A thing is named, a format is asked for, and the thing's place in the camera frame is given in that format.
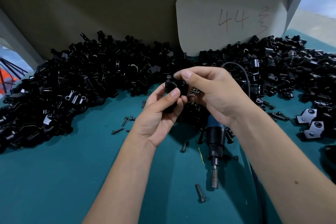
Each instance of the tabletop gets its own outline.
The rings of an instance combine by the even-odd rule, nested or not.
[[[300,34],[308,40],[307,48],[336,52],[336,48],[321,41],[287,30],[285,34]],[[149,94],[156,88],[151,86]],[[301,114],[311,103],[298,101],[298,91],[290,101],[277,96],[264,97],[291,117],[278,121],[279,126],[301,148],[311,161],[323,171],[319,149],[334,140],[302,142],[296,136],[301,126],[293,117]],[[125,116],[142,111],[144,95],[131,97],[127,90],[107,99],[103,106],[89,108],[72,122],[73,133],[53,137],[32,149],[6,150],[0,155],[0,219],[3,224],[80,223],[90,209],[109,172],[118,151],[131,129],[115,135],[111,131],[121,127]],[[211,188],[211,164],[202,162],[199,149],[207,155],[207,145],[197,145],[199,133],[188,124],[175,124],[157,148],[150,170],[139,223],[246,223],[259,222],[256,192],[251,171],[237,139],[226,145],[226,151],[238,155],[239,160],[222,162],[219,170],[219,189]],[[185,153],[180,149],[184,141],[190,145]],[[195,184],[200,184],[207,201],[200,203]],[[281,223],[269,198],[269,223]]]

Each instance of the red handwriting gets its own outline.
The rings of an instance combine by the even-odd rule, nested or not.
[[[229,20],[232,20],[232,18],[229,18],[228,19],[228,11],[226,11],[226,20],[224,22],[221,23],[221,18],[222,18],[222,12],[223,12],[223,9],[221,10],[220,12],[220,17],[219,17],[219,22],[218,22],[218,26],[224,24],[226,22],[226,31],[228,31],[228,21]]]
[[[268,11],[268,6],[263,6],[260,13],[258,14],[258,16],[261,17],[258,22],[260,24],[260,27],[263,28],[263,31],[261,31],[259,34],[261,34],[262,32],[268,29],[268,27],[264,25],[265,23],[264,19],[269,15],[268,13],[266,13],[267,11]]]
[[[236,12],[236,17],[235,17],[235,22],[241,22],[241,30],[243,30],[244,29],[244,21],[248,18],[248,16],[246,17],[246,18],[244,18],[244,11],[245,10],[243,10],[243,16],[241,17],[241,20],[240,21],[237,21],[237,15],[238,15],[238,13],[239,13],[239,10],[237,10],[237,12]]]

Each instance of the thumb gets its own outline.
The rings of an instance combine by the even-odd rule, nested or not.
[[[199,75],[185,69],[181,72],[182,78],[187,82],[187,84],[203,91],[204,93],[209,93],[211,89],[211,81],[207,80]]]
[[[151,104],[151,106],[155,112],[162,112],[164,109],[174,104],[178,100],[180,94],[181,91],[178,88],[175,88],[169,94]]]

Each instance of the white board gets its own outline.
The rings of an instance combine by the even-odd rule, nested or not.
[[[253,35],[282,35],[287,0],[177,0],[176,15],[183,52],[198,56]]]

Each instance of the pile of black parts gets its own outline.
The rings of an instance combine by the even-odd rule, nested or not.
[[[265,95],[278,93],[281,98],[291,99],[294,89],[302,90],[301,101],[316,105],[316,121],[324,122],[324,133],[334,136],[336,54],[306,49],[306,41],[298,35],[269,36],[260,41],[253,36],[248,43],[201,51],[197,61],[182,51],[172,52],[169,43],[154,42],[151,48],[132,36],[116,41],[99,31],[97,42],[81,35],[84,43],[71,44],[61,52],[52,49],[54,57],[4,98],[8,105],[0,109],[0,152],[8,146],[33,147],[55,135],[71,133],[75,115],[115,97],[116,89],[128,89],[131,96],[146,95],[150,85],[166,81],[180,69],[219,67],[226,62],[245,68],[251,99],[264,110],[266,106],[272,108],[262,99]],[[246,90],[243,73],[234,65],[225,68]],[[202,133],[207,117],[203,106],[188,103],[179,121],[192,124]]]

